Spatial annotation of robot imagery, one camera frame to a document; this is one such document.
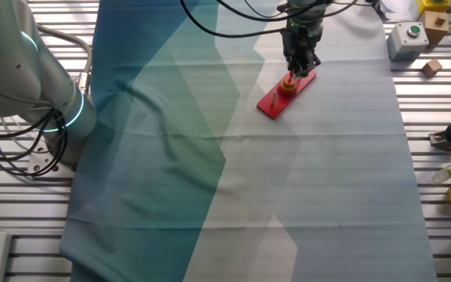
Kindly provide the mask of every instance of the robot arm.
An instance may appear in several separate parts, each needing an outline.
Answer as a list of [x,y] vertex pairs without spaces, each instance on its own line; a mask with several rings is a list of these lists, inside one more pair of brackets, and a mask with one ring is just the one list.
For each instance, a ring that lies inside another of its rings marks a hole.
[[332,0],[288,0],[278,7],[279,11],[289,15],[309,5],[312,9],[287,21],[287,29],[283,36],[283,53],[287,58],[288,70],[296,78],[305,78],[309,72],[321,64],[315,54],[316,44],[323,34],[323,15]]
[[[46,47],[27,0],[0,0],[0,118],[20,115],[30,124],[42,119],[52,105],[67,127],[67,148],[61,162],[75,166],[96,121],[69,74]],[[58,125],[43,130],[52,154],[58,154]]]

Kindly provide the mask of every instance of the blue green fabric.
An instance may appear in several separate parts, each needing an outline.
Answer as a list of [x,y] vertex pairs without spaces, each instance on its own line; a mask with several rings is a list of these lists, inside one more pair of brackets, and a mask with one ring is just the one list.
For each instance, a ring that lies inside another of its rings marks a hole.
[[[205,5],[214,7],[202,20],[213,26],[217,4]],[[72,280],[185,275],[226,161],[164,47],[185,18],[177,1],[100,3],[92,72],[99,118],[74,179],[62,244],[81,262]],[[213,38],[191,32],[214,52]]]

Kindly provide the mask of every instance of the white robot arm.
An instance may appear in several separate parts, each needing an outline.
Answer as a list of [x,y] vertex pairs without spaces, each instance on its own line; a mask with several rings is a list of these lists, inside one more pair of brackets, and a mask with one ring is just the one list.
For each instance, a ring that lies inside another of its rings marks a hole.
[[[0,0],[0,118],[19,115],[34,124],[50,107],[67,127],[60,161],[75,166],[95,125],[95,109],[43,43],[27,2]],[[57,127],[52,120],[44,130],[52,154],[57,154]]]

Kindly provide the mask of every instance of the green button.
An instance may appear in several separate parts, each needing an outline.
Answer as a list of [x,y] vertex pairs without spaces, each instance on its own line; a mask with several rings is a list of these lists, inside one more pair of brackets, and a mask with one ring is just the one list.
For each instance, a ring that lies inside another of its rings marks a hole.
[[408,30],[408,35],[411,37],[417,37],[420,34],[420,28],[418,26],[411,26]]
[[416,27],[416,26],[412,26],[412,27],[410,28],[410,30],[411,30],[413,33],[420,33],[420,28],[419,28],[419,27]]

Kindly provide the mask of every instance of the red rectangular board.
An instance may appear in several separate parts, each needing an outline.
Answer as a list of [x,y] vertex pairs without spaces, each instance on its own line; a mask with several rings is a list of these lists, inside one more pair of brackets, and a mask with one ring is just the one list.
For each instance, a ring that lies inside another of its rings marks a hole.
[[291,101],[293,101],[298,96],[298,94],[300,94],[302,90],[304,90],[305,86],[307,86],[309,82],[311,82],[315,77],[316,72],[311,71],[307,78],[302,78],[300,81],[298,81],[297,91],[293,97],[287,98],[278,94],[276,96],[276,99],[274,100],[274,104],[272,104],[272,95],[274,95],[274,92],[278,89],[278,84],[280,82],[276,83],[271,91],[269,91],[269,93],[267,93],[264,98],[262,98],[260,102],[258,102],[257,108],[271,119],[277,118],[278,115],[281,114],[281,112],[291,103]]

